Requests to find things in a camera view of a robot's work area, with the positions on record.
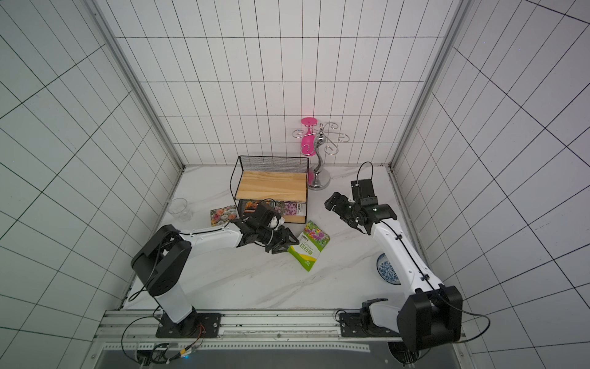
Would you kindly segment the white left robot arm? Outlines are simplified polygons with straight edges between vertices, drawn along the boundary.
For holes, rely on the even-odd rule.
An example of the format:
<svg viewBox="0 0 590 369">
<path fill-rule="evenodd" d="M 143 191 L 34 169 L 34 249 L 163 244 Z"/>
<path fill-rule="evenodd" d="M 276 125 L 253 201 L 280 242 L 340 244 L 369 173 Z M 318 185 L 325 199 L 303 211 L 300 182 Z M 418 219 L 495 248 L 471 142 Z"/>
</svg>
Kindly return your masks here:
<svg viewBox="0 0 590 369">
<path fill-rule="evenodd" d="M 195 314 L 179 280 L 187 262 L 198 255 L 255 244 L 276 255 L 298 245 L 283 217 L 268 204 L 218 227 L 183 232 L 171 224 L 156 231 L 132 258 L 131 267 L 164 316 L 181 324 Z"/>
</svg>

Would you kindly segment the black wire wooden shelf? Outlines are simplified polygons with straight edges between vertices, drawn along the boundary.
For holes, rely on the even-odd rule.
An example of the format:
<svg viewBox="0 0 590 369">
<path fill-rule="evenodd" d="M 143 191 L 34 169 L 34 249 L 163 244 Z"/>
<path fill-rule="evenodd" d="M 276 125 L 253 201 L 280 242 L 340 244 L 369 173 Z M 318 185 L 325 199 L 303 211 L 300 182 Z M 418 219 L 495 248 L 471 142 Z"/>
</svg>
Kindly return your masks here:
<svg viewBox="0 0 590 369">
<path fill-rule="evenodd" d="M 286 223 L 305 224 L 305 216 L 282 214 L 282 203 L 308 200 L 308 171 L 310 159 L 300 156 L 240 155 L 230 176 L 230 194 L 241 217 L 253 213 L 266 202 L 284 218 Z"/>
</svg>

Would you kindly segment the purple flower seed bag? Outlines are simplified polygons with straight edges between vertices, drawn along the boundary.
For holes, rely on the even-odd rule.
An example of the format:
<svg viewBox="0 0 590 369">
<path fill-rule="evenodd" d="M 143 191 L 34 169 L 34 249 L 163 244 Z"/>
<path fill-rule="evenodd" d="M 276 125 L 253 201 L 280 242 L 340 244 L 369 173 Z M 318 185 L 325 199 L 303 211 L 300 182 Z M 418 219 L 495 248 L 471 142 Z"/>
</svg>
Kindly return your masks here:
<svg viewBox="0 0 590 369">
<path fill-rule="evenodd" d="M 284 217 L 305 216 L 307 214 L 307 206 L 305 203 L 285 201 L 282 203 L 281 209 Z"/>
</svg>

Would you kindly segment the mixed flower seed bag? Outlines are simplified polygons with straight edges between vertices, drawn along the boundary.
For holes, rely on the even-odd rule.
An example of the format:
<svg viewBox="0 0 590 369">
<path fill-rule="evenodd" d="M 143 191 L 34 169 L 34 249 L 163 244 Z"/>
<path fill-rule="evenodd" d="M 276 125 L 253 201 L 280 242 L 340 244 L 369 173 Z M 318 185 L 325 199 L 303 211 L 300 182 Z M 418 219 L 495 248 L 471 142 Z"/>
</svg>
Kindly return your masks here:
<svg viewBox="0 0 590 369">
<path fill-rule="evenodd" d="M 225 225 L 235 219 L 238 219 L 235 205 L 210 210 L 210 223 L 213 227 Z"/>
</svg>

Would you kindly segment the green zinnia seed bag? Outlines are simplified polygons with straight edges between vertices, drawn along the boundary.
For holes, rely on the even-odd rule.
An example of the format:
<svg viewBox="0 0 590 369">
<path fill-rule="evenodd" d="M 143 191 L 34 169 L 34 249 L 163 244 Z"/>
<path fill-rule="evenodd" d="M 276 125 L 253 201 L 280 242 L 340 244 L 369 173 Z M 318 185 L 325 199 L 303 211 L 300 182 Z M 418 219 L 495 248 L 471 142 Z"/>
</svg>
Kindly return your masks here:
<svg viewBox="0 0 590 369">
<path fill-rule="evenodd" d="M 329 244 L 330 235 L 313 221 L 308 221 L 297 239 L 299 243 L 290 246 L 288 253 L 301 264 L 305 271 L 310 272 Z"/>
</svg>

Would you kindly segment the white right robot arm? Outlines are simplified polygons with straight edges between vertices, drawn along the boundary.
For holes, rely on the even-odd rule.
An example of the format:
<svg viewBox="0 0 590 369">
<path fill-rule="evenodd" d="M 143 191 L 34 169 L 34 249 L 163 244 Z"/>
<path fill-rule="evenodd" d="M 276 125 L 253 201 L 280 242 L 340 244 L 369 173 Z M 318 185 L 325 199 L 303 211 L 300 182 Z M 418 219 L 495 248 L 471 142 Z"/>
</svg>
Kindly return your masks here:
<svg viewBox="0 0 590 369">
<path fill-rule="evenodd" d="M 338 192 L 325 207 L 354 229 L 364 228 L 383 249 L 403 288 L 400 304 L 387 298 L 365 301 L 357 313 L 342 313 L 344 337 L 396 335 L 411 352 L 456 343 L 462 330 L 462 295 L 447 287 L 422 260 L 403 234 L 388 204 L 375 197 L 350 201 Z"/>
</svg>

